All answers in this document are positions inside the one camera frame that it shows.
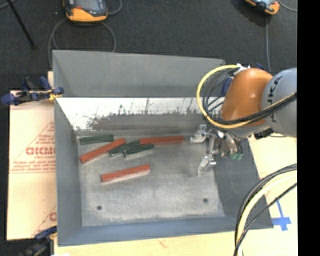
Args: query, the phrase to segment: clamp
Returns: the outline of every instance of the clamp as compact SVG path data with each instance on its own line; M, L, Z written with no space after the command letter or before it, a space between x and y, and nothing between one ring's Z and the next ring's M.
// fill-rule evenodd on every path
M44 255L45 252L47 252L46 255L54 255L55 248L52 236L55 233L57 233L57 226L52 226L36 234L34 239L37 242L24 251L19 252L18 256L40 256Z
M29 76L27 76L23 83L21 91L5 94L1 97L1 103L3 105L19 105L28 102L40 101L40 100L53 100L56 97L60 97L65 90L62 87L52 88L48 80L44 77L40 77L40 84L44 91L32 91L31 88L35 87Z

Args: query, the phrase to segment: blue clamp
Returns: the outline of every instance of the blue clamp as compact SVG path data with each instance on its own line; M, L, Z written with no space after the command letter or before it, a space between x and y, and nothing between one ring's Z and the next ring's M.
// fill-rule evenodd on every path
M1 103L3 105L19 105L27 102L40 101L45 99L54 99L61 96L65 90L62 87L52 88L48 80L44 77L40 77L40 84L44 91L32 91L31 87L35 87L30 77L26 77L22 83L21 91L18 91L15 95L13 93L5 94L1 97Z

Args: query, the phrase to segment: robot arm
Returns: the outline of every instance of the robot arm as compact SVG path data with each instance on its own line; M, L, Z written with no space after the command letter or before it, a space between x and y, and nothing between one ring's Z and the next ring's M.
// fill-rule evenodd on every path
M221 85L225 95L217 103L213 91ZM241 159L240 142L249 136L297 136L297 68L272 76L259 68L221 66L203 77L196 97L207 121L201 135L210 139L198 174L216 164L213 155Z

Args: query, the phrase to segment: wooden block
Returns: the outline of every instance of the wooden block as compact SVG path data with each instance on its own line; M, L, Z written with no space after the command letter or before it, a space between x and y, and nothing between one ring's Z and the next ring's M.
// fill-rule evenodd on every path
M113 142L108 143L107 145L101 146L95 150L92 150L88 153L83 154L80 156L81 163L86 163L92 159L95 159L103 154L106 154L109 150L114 149L115 147L118 147L122 144L125 144L126 140L124 138L117 139Z
M183 136L167 136L167 137L148 137L139 139L140 144L154 144L154 145L166 145L166 144L180 144L185 141Z
M103 184L106 183L114 183L119 181L124 181L136 177L140 177L143 175L147 175L150 172L150 165L140 165L132 168L117 170L114 172L109 172L100 175L100 180Z

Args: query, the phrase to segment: wire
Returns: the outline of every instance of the wire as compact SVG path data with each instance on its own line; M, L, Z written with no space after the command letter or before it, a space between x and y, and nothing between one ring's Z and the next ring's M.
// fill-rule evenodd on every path
M297 170L297 164L294 163L294 164L291 164L291 165L288 165L288 166L285 166L273 173L270 173L268 174L267 176L265 176L264 178L262 178L261 180L259 180L258 183L256 183L251 189L250 191L247 193L247 195L244 197L243 199L243 202L239 208L239 211L238 211L238 216L237 216L237 220L236 220L236 228L235 228L235 235L234 235L234 243L236 244L237 243L237 239L238 239L238 229L239 229L239 222L240 222L240 219L243 215L243 211L244 209L247 207L248 205L248 202L250 201L250 199L255 195L257 194L257 192L259 190L261 190L261 188L266 185L269 181L271 181L273 178L279 176L279 175L282 175L282 174L285 174L285 173L288 173L288 172L292 172L292 171L295 171Z
M119 0L119 3L120 3L119 8L118 8L117 10L114 10L114 11L112 11L112 12L109 12L108 15L115 15L115 14L117 14L118 12L121 11L121 9L122 9L122 7L123 7L122 0Z
M3 8L7 7L8 5L9 5L8 2L7 3L3 3L3 4L0 5L0 9L3 9Z
M51 42L54 42L54 45L56 47L56 49L58 49L57 44L56 44L56 40L55 40L55 33L56 30L65 22L67 22L68 18L65 17L63 19L61 19L53 28L50 37L49 37L49 41L48 41L48 47L47 47L47 51L48 51L48 60L49 60L49 67L50 69L52 69L52 55L51 55Z
M105 23L105 22L102 22L101 23L103 26L105 26L109 32L111 33L112 35L112 38L113 38L113 49L112 49L112 52L114 53L116 51L116 48L117 48L117 38L116 38L116 35L115 33L113 32L113 30Z
M269 57L269 17L265 17L265 57L268 72L271 74L270 57Z
M288 6L286 6L284 3L282 3L280 0L277 0L279 2L280 5L282 5L284 8L288 9L289 11L293 11L293 12L298 12L298 9L293 9L293 8L290 8Z
M291 190L293 190L295 187L297 187L298 183L294 183L292 186L290 186L289 188L287 188L284 192L282 192L279 196L277 196L270 204L268 204L262 211L260 211L247 225L247 227L243 230L243 233L241 234L235 249L234 249L234 253L233 256L237 256L238 251L240 250L240 246L243 242L243 240L245 239L245 236L247 235L249 229L251 228L251 226L254 224L254 222L258 219L258 217L268 208L270 208L272 205L274 205L278 200L280 200L282 197L284 197L286 194L288 194Z
M219 66L213 70L211 70L210 72L208 72L200 81L198 87L197 87L197 91L196 91L196 100L198 103L198 106L200 108L200 111L202 112L202 114L204 115L204 117L214 126L221 128L221 129L232 129L232 128L238 128L238 127L242 127L244 125L253 123L253 122L257 122L269 115L271 115L272 113L274 113L275 111L283 108L284 106L286 106L288 103L294 101L297 98L297 93L292 93L291 95L282 98L281 100L277 101L274 104L269 105L268 107L266 107L265 109L254 113L252 115L248 115L242 118L238 118L238 119L234 119L234 120L223 120L221 118L211 118L209 116L209 112L205 110L205 107L202 105L201 100L200 100L200 92L202 87L204 86L205 81L212 75L214 75L215 73L222 71L222 70L227 70L227 69L238 69L240 68L238 65L223 65L223 66Z
M63 18L61 19L53 28L51 34L50 34L50 37L49 37L49 41L48 41L48 47L47 47L47 51L48 51L48 61L49 61L49 67L50 69L52 69L52 53L51 53L51 48L52 48L52 44L53 46L55 47L55 49L59 49L59 46L57 44L57 41L56 41L56 31L57 29L64 23L66 23L68 21L68 18ZM109 32L111 33L112 35L112 39L113 39L113 48L112 48L112 52L114 53L116 51L116 48L117 48L117 38L116 38L116 35L115 33L113 32L113 30L105 23L105 22L101 22L101 24L109 30Z

